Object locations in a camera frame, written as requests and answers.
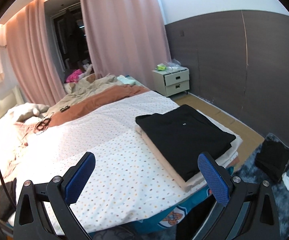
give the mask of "polka dot bed sheet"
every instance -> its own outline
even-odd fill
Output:
[[[17,199],[27,179],[35,184],[49,182],[90,151],[96,168],[77,203],[70,205],[87,232],[147,219],[183,201],[205,184],[185,193],[135,131],[136,116],[163,114],[177,107],[169,98],[149,91],[32,135],[17,176]],[[46,209],[56,233],[62,234],[49,203]]]

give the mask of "blue gripper pad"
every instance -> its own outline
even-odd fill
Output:
[[[63,176],[61,191],[67,205],[76,203],[96,166],[93,153],[86,152],[80,161]]]
[[[223,167],[219,166],[213,159],[210,160],[210,158],[212,157],[208,153],[199,154],[198,167],[203,177],[205,178],[209,188],[212,190],[212,193],[215,199],[217,200],[217,202],[226,206],[230,199],[230,193],[231,193],[232,187],[230,189],[230,186],[224,180],[224,179],[228,179],[228,177],[223,178],[219,174],[219,170],[217,170]]]

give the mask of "dark wood panel wall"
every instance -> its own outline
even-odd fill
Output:
[[[225,11],[166,25],[190,92],[289,146],[289,16]]]

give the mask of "white nightstand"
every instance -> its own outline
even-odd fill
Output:
[[[157,92],[169,97],[189,90],[189,69],[177,71],[152,70],[154,86]]]

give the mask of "metal screw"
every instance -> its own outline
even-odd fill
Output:
[[[24,183],[24,186],[27,187],[27,186],[29,186],[30,184],[31,184],[31,181],[30,181],[30,180],[26,180],[25,183]]]
[[[53,177],[52,181],[53,182],[59,182],[59,181],[61,181],[61,177],[60,176]]]
[[[234,176],[233,177],[233,181],[236,182],[236,183],[240,183],[241,179],[238,176]]]
[[[265,185],[266,187],[269,187],[269,185],[270,185],[270,183],[269,183],[267,180],[264,180],[264,181],[262,182],[262,184]]]

